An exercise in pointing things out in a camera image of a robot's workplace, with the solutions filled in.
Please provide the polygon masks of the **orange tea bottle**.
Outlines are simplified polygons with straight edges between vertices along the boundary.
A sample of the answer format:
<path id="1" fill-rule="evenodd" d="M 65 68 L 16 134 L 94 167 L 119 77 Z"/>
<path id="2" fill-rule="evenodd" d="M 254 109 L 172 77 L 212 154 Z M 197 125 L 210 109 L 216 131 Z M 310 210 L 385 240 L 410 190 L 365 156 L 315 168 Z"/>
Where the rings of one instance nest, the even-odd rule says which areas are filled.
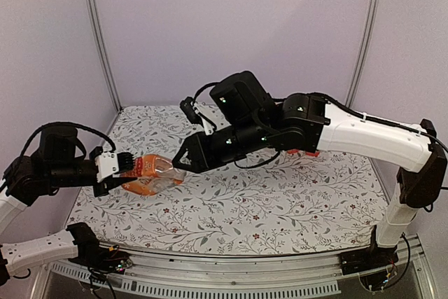
<path id="1" fill-rule="evenodd" d="M 124 190 L 137 195 L 153 196 L 182 184 L 186 171 L 175 168 L 172 161 L 166 157 L 150 154 L 136 158 L 134 169 L 120 176 L 133 178 L 122 185 Z"/>
<path id="2" fill-rule="evenodd" d="M 316 151 L 316 152 L 305 152 L 306 155 L 311 156 L 311 157 L 318 157 L 320 152 Z"/>
<path id="3" fill-rule="evenodd" d="M 300 150 L 297 150 L 297 149 L 290 149 L 290 150 L 286 151 L 286 153 L 290 154 L 290 155 L 294 155 L 294 154 L 297 154 L 299 152 L 300 152 Z"/>

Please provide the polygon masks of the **orange tea bottle front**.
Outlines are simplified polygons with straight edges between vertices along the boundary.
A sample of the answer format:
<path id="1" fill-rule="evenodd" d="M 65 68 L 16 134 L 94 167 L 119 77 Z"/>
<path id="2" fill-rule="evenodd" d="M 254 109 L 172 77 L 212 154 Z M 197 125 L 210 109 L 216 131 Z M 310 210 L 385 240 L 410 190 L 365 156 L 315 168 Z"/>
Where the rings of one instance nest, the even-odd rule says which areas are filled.
<path id="1" fill-rule="evenodd" d="M 306 155 L 311 156 L 311 157 L 318 157 L 320 152 L 316 151 L 316 152 L 305 152 Z"/>

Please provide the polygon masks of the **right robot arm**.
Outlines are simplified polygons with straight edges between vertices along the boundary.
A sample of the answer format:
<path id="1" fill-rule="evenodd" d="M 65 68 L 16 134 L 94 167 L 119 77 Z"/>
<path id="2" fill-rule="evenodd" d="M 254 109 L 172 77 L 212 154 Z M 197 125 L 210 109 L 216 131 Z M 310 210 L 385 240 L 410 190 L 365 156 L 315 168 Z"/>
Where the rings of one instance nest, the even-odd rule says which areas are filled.
<path id="1" fill-rule="evenodd" d="M 185 138 L 172 161 L 175 168 L 208 172 L 264 148 L 346 152 L 398 166 L 393 199 L 362 253 L 368 268 L 388 258 L 418 210 L 431 206 L 440 194 L 447 147 L 429 120 L 408 125 L 371 116 L 320 92 L 275 99 L 250 71 L 210 83 L 207 89 L 228 126 L 218 129 L 200 112 L 195 97 L 185 98 L 182 112 L 202 131 Z"/>

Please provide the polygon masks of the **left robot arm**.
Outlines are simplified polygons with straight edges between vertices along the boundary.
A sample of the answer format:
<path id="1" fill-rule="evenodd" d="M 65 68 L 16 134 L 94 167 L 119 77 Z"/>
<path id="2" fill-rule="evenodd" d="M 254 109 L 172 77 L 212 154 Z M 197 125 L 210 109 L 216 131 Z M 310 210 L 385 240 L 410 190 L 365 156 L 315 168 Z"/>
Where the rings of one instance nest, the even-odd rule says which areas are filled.
<path id="1" fill-rule="evenodd" d="M 39 197 L 54 196 L 62 188 L 92 187 L 103 197 L 133 179 L 134 157 L 119 153 L 104 133 L 73 122 L 52 122 L 38 127 L 1 180 L 1 229 Z M 99 274 L 122 274 L 132 265 L 118 246 L 104 248 L 87 223 L 39 239 L 1 245 L 1 283 L 21 278 L 35 266 L 67 259 Z"/>

